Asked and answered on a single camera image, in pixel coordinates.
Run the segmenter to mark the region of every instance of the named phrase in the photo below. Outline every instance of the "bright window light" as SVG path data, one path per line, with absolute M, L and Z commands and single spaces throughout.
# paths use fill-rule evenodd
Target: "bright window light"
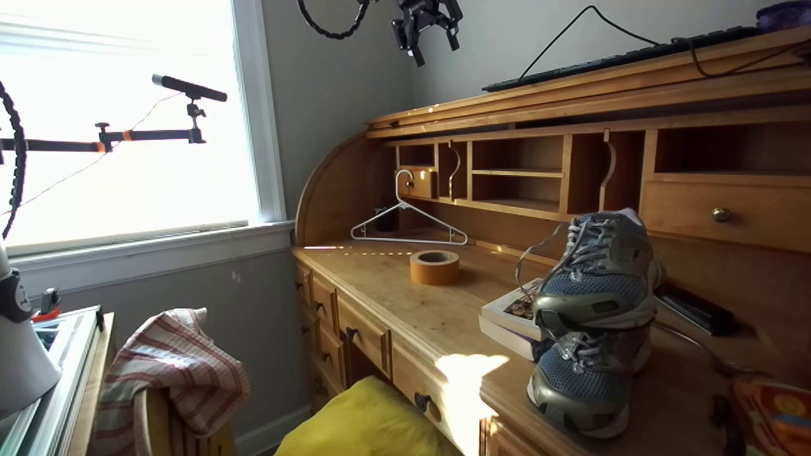
M 113 152 L 27 152 L 9 255 L 240 225 L 255 212 L 237 89 L 232 4 L 0 0 L 0 82 L 27 139 L 97 142 L 109 132 L 190 129 L 188 96 L 155 75 L 216 91 L 197 99 L 206 146 L 117 142 Z M 2 111 L 0 138 L 13 128 Z M 0 223 L 14 155 L 2 149 Z

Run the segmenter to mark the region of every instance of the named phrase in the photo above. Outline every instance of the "yellow cushion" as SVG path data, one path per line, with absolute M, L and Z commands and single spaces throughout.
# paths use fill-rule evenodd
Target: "yellow cushion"
M 410 403 L 363 377 L 284 436 L 275 456 L 444 456 L 458 453 Z

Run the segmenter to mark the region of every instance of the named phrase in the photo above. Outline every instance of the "wire hanger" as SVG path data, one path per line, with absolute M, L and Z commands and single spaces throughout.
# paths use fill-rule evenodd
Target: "wire hanger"
M 430 217 L 430 214 L 425 214 L 425 212 L 421 212 L 421 208 L 416 208 L 416 206 L 410 206 L 408 201 L 400 198 L 400 189 L 397 189 L 400 176 L 408 176 L 408 179 L 412 180 L 410 171 L 397 171 L 397 176 L 394 176 L 394 198 L 397 198 L 397 203 L 393 203 L 393 206 L 384 208 L 383 214 L 375 214 L 372 218 L 351 225 L 349 236 L 351 236 L 355 241 L 463 247 L 463 243 L 468 241 L 468 236 L 465 236 L 463 231 L 458 231 L 455 225 L 448 225 L 448 223 L 439 222 L 435 217 Z M 368 225 L 375 223 L 377 218 L 384 218 L 384 217 L 393 214 L 393 212 L 412 212 L 412 214 L 432 222 L 435 225 L 444 225 L 444 228 L 448 231 L 448 238 L 440 241 L 440 238 L 368 236 Z

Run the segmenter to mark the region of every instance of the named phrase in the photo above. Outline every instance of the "plaid fabric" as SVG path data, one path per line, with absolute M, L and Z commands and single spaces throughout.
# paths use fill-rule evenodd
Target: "plaid fabric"
M 90 452 L 99 456 L 144 453 L 135 440 L 135 395 L 165 389 L 192 434 L 222 428 L 247 395 L 237 361 L 201 329 L 207 310 L 169 310 L 146 319 L 111 361 L 93 421 Z

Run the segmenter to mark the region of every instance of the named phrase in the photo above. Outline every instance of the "tape roll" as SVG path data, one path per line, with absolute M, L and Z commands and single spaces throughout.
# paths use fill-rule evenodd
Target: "tape roll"
M 458 257 L 453 252 L 417 252 L 410 257 L 410 282 L 416 284 L 455 284 Z

